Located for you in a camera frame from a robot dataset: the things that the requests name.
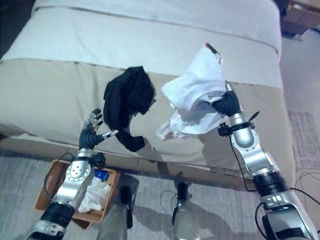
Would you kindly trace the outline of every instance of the robotic arm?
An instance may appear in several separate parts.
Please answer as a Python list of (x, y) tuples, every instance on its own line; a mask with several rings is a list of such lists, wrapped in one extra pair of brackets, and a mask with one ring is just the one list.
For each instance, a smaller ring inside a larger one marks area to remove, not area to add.
[(101, 155), (94, 155), (94, 147), (118, 133), (117, 130), (112, 130), (101, 135), (96, 134), (103, 123), (100, 121), (100, 112), (97, 108), (87, 117), (79, 138), (78, 154), (66, 170), (63, 184), (40, 220), (34, 224), (26, 240), (62, 240), (64, 237), (66, 228), (94, 177), (93, 166), (104, 166), (104, 161), (99, 160)]
[(243, 163), (260, 196), (266, 214), (262, 218), (268, 240), (318, 240), (318, 233), (293, 190), (290, 190), (271, 155), (260, 146), (254, 125), (247, 120), (230, 84), (225, 84), (227, 96), (235, 107), (226, 110), (213, 105), (218, 112), (227, 112), (230, 125), (221, 124), (220, 136), (231, 136), (231, 143), (243, 158)]

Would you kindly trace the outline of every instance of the wooden furniture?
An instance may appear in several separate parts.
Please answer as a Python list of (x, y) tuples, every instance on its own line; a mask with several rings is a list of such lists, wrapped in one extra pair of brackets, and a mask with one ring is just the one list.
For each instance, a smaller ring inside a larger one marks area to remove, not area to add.
[(302, 35), (320, 25), (320, 0), (292, 0), (281, 19), (281, 31)]

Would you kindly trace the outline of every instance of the mattress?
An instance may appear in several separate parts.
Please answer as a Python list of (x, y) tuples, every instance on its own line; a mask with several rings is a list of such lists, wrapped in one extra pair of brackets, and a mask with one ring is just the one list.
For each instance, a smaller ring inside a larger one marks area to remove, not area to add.
[[(189, 0), (183, 6), (180, 1), (154, 1), (153, 9), (143, 0), (108, 1), (113, 3), (108, 6), (102, 0), (93, 6), (91, 2), (36, 1), (31, 19), (2, 60), (82, 62), (120, 69), (142, 65), (147, 72), (179, 76), (208, 42), (222, 54), (228, 81), (283, 88), (279, 12), (271, 0)], [(119, 11), (116, 6), (121, 4), (126, 7)], [(169, 18), (173, 10), (175, 19)]]
[[(161, 87), (181, 74), (203, 43), (209, 42), (223, 55), (224, 76), (234, 82), (248, 115), (261, 111), (255, 120), (261, 144), (292, 183), (292, 139), (278, 64), (281, 49), (268, 39), (244, 33), (70, 6), (37, 8), (0, 63), (0, 132), (76, 147), (88, 113), (104, 106), (107, 83), (125, 68), (142, 65), (155, 87), (156, 102), (146, 115), (132, 118), (130, 133), (144, 136), (146, 147), (130, 152), (112, 137), (96, 150), (238, 171), (228, 138), (218, 136), (217, 130), (187, 140), (162, 141), (156, 135), (173, 113)], [(107, 130), (106, 124), (99, 129)]]

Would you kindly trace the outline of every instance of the floor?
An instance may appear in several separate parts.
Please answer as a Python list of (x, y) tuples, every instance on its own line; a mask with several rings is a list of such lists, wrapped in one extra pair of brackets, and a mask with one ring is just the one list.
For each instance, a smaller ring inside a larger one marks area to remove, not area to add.
[(320, 136), (320, 34), (308, 30), (302, 41), (282, 38), (280, 69), (288, 111), (311, 113)]
[[(0, 150), (1, 239), (23, 240), (41, 216), (41, 212), (34, 211), (34, 203), (49, 165), (50, 159)], [(136, 195), (133, 228), (128, 231), (127, 239), (173, 239), (171, 219), (177, 197), (175, 183), (179, 181), (180, 178), (159, 174), (122, 173), (118, 186), (129, 185)], [(201, 239), (263, 239), (255, 227), (258, 197), (254, 192), (192, 181), (189, 193), (189, 205), (198, 219)], [(95, 240), (103, 226), (94, 224), (88, 230), (81, 230), (72, 222), (65, 239)]]

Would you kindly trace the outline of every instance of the cable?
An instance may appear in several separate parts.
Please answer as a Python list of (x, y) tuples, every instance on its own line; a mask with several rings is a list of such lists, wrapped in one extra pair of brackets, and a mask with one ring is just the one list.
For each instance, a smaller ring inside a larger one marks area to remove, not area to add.
[(163, 204), (162, 204), (162, 198), (163, 198), (163, 194), (164, 194), (164, 193), (171, 193), (171, 194), (173, 194), (173, 197), (171, 198), (171, 201), (170, 201), (170, 208), (171, 208), (172, 211), (174, 210), (174, 208), (173, 208), (173, 206), (172, 206), (172, 201), (173, 201), (173, 199), (176, 197), (177, 194), (176, 194), (174, 191), (170, 191), (170, 190), (164, 190), (164, 191), (162, 191), (161, 194), (160, 194), (160, 206), (161, 206), (162, 210), (164, 210), (167, 214), (171, 214), (170, 212), (167, 211), (167, 209), (166, 209), (166, 208), (163, 206)]
[(259, 232), (261, 233), (261, 235), (262, 235), (265, 239), (267, 239), (267, 236), (264, 234), (264, 232), (261, 230), (261, 228), (260, 228), (260, 226), (259, 226), (259, 224), (258, 224), (258, 211), (259, 211), (259, 208), (260, 208), (262, 205), (263, 205), (263, 203), (260, 202), (260, 203), (258, 204), (258, 206), (256, 207), (255, 213), (254, 213), (254, 220), (255, 220), (256, 227), (258, 228), (258, 230), (259, 230)]
[[(303, 172), (300, 174), (300, 177), (295, 181), (295, 184), (294, 184), (294, 187), (297, 188), (297, 183), (298, 181), (300, 181), (300, 185), (301, 185), (301, 188), (302, 188), (302, 191), (304, 190), (304, 186), (302, 184), (302, 178), (309, 175), (310, 177), (312, 177), (313, 179), (316, 179), (316, 180), (320, 180), (320, 178), (316, 178), (315, 176), (312, 176), (312, 174), (320, 174), (320, 172)], [(306, 196), (303, 195), (303, 199), (304, 199), (304, 207), (305, 207), (305, 210), (307, 211), (307, 200), (306, 200)]]
[(245, 175), (244, 175), (244, 172), (242, 171), (242, 168), (241, 168), (241, 165), (240, 165), (240, 161), (239, 161), (239, 158), (232, 146), (232, 141), (231, 141), (231, 136), (229, 135), (229, 141), (230, 141), (230, 147), (231, 147), (231, 150), (235, 156), (235, 159), (236, 161), (238, 162), (238, 165), (239, 165), (239, 168), (240, 168), (240, 172), (242, 174), (242, 178), (243, 178), (243, 182), (244, 182), (244, 186), (245, 186), (245, 189), (248, 191), (248, 192), (256, 192), (257, 190), (256, 189), (249, 189), (248, 186), (247, 186), (247, 183), (246, 183), (246, 179), (245, 179)]
[(306, 195), (307, 197), (309, 197), (311, 200), (315, 201), (317, 204), (320, 205), (320, 202), (319, 202), (318, 200), (316, 200), (315, 198), (313, 198), (312, 196), (310, 196), (310, 195), (309, 195), (308, 193), (306, 193), (305, 191), (302, 191), (302, 190), (300, 190), (300, 189), (298, 189), (298, 188), (295, 188), (295, 187), (290, 187), (290, 189), (305, 194), (305, 195)]
[(306, 195), (307, 197), (309, 197), (311, 200), (313, 200), (314, 202), (316, 202), (317, 204), (319, 204), (320, 205), (320, 202), (318, 201), (318, 200), (316, 200), (315, 198), (313, 198), (312, 196), (310, 196), (308, 193), (306, 193), (305, 191), (302, 191), (302, 190), (300, 190), (300, 189), (298, 189), (298, 188), (295, 188), (295, 187), (290, 187), (290, 189), (291, 190), (294, 190), (294, 191), (298, 191), (298, 192), (300, 192), (300, 193), (303, 193), (304, 195)]
[(48, 177), (50, 175), (50, 172), (51, 170), (57, 165), (57, 163), (62, 160), (65, 156), (67, 155), (70, 155), (72, 157), (72, 159), (75, 157), (72, 153), (70, 152), (66, 152), (65, 154), (63, 154), (61, 157), (58, 158), (58, 160), (52, 165), (52, 167), (49, 169), (49, 171), (47, 172), (47, 174), (45, 175), (45, 178), (44, 178), (44, 184), (43, 184), (43, 188), (44, 188), (44, 198), (48, 198), (48, 200), (51, 202), (52, 200), (52, 196), (48, 193), (48, 190), (47, 190), (47, 181), (48, 181)]

